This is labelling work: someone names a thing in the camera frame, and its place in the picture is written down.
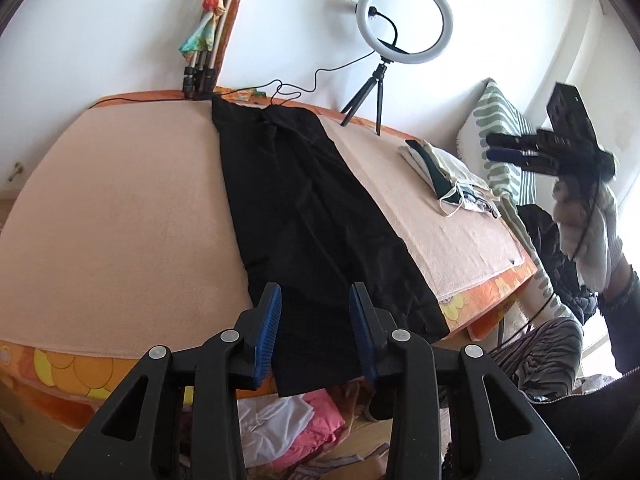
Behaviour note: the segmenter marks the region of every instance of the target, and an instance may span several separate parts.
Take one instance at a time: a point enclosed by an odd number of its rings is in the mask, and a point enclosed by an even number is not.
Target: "hand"
[[[552,217],[560,229],[560,250],[570,258],[574,257],[578,278],[589,290],[605,290],[611,273],[622,259],[615,195],[609,186],[600,184],[588,226],[591,204],[581,195],[577,180],[571,177],[559,179],[553,197],[556,206]],[[585,227],[587,231],[580,244]]]

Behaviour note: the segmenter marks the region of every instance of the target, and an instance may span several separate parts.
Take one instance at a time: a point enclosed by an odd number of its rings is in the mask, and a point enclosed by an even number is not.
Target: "black cloth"
[[[282,288],[272,359],[281,396],[362,374],[348,315],[354,282],[398,326],[430,342],[449,333],[406,245],[314,113],[219,97],[211,113],[249,294],[255,305],[267,282]]]
[[[535,204],[518,206],[518,215],[549,275],[554,292],[584,324],[598,307],[595,294],[580,286],[575,262],[560,250],[560,231],[551,215]]]

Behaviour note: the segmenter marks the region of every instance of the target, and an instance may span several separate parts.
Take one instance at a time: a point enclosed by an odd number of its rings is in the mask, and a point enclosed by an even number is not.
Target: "pink cloth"
[[[313,407],[314,416],[284,455],[271,462],[276,473],[300,462],[324,444],[335,442],[338,438],[335,433],[344,424],[340,411],[326,390],[309,392],[302,398]]]

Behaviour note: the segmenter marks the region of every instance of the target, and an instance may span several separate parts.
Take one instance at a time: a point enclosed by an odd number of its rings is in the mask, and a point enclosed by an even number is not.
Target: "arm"
[[[622,253],[618,236],[618,204],[606,184],[599,186],[597,207],[580,196],[576,182],[556,182],[553,218],[560,230],[560,250],[575,264],[589,290],[598,299],[616,358],[616,368],[627,373],[640,366],[640,283]]]
[[[624,256],[601,294],[600,312],[618,371],[625,374],[640,367],[640,283]]]

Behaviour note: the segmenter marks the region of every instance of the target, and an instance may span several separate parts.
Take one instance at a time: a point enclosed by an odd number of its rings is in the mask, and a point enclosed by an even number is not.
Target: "tripod leg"
[[[380,136],[380,127],[382,126],[382,97],[385,88],[382,79],[378,81],[378,108],[376,109],[376,133]]]
[[[362,93],[367,91],[368,84],[369,81],[367,81],[360,87],[360,89],[355,93],[355,95],[351,98],[347,105],[342,110],[340,110],[341,114],[345,114],[353,108],[353,106],[360,100],[360,96],[362,95]]]
[[[340,126],[346,126],[347,124],[349,124],[349,122],[351,122],[351,119],[353,119],[353,116],[358,111],[358,108],[360,108],[360,105],[364,102],[364,99],[366,99],[367,96],[371,93],[375,85],[376,85],[376,78],[374,77],[370,77],[369,80],[366,83],[364,83],[364,86],[351,100],[353,101],[353,104],[351,105],[351,109],[348,111],[347,115],[340,123]]]

